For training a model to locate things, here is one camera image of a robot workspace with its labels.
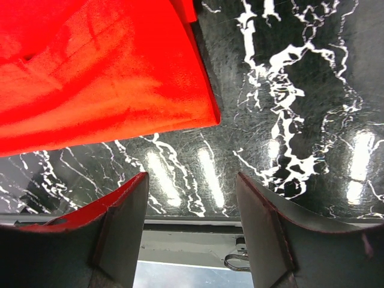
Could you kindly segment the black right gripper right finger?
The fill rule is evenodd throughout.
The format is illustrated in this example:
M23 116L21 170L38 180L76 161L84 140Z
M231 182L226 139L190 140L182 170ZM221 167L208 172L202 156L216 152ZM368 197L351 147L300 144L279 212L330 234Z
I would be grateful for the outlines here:
M255 287L383 286L383 224L326 218L243 173L236 197Z

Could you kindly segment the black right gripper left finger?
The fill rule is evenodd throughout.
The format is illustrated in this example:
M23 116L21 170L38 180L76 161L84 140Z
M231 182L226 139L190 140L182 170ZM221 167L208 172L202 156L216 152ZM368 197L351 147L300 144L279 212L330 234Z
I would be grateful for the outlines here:
M45 224L1 226L2 287L131 287L149 175Z

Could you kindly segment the red t shirt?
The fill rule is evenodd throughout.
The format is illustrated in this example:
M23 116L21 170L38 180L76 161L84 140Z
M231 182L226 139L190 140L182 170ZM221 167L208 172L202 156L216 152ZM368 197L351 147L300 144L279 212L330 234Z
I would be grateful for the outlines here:
M196 22L170 1L2 1L1 155L219 124Z

